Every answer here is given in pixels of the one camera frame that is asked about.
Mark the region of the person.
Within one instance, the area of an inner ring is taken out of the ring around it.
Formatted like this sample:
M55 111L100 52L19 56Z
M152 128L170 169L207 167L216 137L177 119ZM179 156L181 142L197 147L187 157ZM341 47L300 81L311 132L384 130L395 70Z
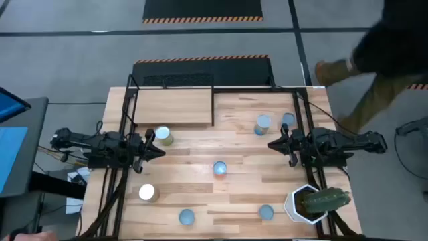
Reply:
M409 85L428 77L428 0L384 0L381 18L348 58L315 65L318 82L329 87L361 74L375 74L354 110L338 121L357 134Z

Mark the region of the short blue can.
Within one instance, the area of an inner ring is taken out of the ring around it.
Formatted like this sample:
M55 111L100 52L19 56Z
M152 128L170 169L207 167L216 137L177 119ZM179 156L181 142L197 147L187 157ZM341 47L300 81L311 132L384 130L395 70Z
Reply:
M287 112L287 113L283 114L282 124L287 124L290 127L290 126L294 125L295 120L296 120L296 118L295 118L294 114Z

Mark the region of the short yellow red-dotted can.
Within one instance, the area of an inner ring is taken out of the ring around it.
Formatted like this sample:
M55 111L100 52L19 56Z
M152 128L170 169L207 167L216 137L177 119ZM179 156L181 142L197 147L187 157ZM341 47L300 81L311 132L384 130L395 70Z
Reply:
M263 220L271 220L274 216L274 209L268 204L263 204L259 208L259 216Z

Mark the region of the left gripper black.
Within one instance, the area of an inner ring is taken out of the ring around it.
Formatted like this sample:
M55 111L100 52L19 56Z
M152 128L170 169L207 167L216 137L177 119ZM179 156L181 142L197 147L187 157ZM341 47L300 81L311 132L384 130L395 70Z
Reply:
M153 129L146 131L146 142L138 133L128 135L128 152L131 157L132 168L136 173L142 173L143 161L151 161L153 159L165 156L165 151L156 147L152 142L155 134Z

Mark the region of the grey metal stand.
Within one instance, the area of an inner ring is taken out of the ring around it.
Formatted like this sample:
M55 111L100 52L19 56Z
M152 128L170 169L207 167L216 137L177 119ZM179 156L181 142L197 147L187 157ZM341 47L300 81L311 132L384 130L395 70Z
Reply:
M428 117L405 123L397 127L395 132L399 136L405 136L412 132L420 132L423 137L428 138Z

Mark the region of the wooden shelf with black frame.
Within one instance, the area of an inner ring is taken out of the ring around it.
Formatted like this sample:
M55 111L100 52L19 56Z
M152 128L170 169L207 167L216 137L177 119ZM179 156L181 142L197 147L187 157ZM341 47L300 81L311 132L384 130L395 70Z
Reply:
M214 77L211 74L128 76L124 112L135 124L212 125Z

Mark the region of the tall olive green can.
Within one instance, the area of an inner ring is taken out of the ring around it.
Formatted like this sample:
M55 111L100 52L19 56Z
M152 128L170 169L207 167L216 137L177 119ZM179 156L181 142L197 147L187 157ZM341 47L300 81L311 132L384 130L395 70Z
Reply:
M158 141L164 146L169 146L173 143L171 130L167 126L157 127L155 129L155 135Z

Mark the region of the green cactus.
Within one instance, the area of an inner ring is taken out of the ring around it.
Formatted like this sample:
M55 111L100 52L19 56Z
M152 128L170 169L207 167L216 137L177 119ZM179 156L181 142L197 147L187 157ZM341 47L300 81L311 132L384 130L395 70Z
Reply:
M337 187L329 187L314 193L304 194L300 204L309 214L324 213L337 210L349 204L350 193Z

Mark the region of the laptop with blue screen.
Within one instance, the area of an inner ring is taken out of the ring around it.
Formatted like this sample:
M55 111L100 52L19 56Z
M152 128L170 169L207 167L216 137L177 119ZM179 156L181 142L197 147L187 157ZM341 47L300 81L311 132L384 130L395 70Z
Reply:
M0 123L30 109L28 102L0 87Z

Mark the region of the grey desk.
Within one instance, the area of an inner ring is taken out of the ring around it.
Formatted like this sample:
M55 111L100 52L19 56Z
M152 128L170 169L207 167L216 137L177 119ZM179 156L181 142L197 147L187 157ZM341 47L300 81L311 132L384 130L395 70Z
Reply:
M31 105L31 109L0 124L0 127L27 127L26 136L3 191L0 192L0 198L23 195L29 189L49 99L41 97L26 99L26 101Z

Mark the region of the tall orange green beans can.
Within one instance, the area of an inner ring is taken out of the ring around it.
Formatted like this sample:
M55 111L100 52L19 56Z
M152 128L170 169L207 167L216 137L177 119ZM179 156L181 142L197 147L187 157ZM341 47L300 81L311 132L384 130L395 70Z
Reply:
M139 189L138 196L143 201L155 202L160 196L160 191L156 188L156 186L146 183Z

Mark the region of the tall blue tomatoes can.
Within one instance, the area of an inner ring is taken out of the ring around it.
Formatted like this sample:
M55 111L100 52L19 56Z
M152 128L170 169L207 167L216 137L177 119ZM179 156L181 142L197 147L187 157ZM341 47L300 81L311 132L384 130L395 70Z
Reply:
M270 128L272 123L271 117L262 114L257 117L255 126L254 126L254 132L257 135L264 135L267 133L268 129Z

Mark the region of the person's hand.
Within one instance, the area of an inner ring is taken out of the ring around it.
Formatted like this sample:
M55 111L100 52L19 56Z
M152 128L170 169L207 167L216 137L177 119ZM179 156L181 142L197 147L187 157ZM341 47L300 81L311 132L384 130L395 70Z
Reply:
M36 234L17 234L13 241L59 241L55 232L40 232Z

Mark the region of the white hexagonal plant pot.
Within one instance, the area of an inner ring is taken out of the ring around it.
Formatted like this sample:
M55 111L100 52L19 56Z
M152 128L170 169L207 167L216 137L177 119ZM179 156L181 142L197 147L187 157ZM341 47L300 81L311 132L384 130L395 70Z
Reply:
M311 194L311 193L317 193L319 192L318 189L315 187L306 184L302 187L299 187L293 192L290 192L286 200L284 202L284 210L286 211L287 215L290 217L290 219L293 222L301 222L305 224L311 224L314 225L318 222L320 222L323 218L325 218L328 215L328 212L319 212L314 214L307 214L302 209L302 199L304 194Z

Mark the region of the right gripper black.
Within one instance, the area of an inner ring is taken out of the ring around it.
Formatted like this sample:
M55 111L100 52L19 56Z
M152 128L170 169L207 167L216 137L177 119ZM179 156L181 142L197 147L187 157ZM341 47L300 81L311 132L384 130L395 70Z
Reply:
M300 129L292 129L291 134L288 134L289 127L286 123L282 124L280 138L271 141L267 144L269 149L277 151L282 155L288 155L290 167L295 167L298 163L296 151L303 151L306 145L306 136Z

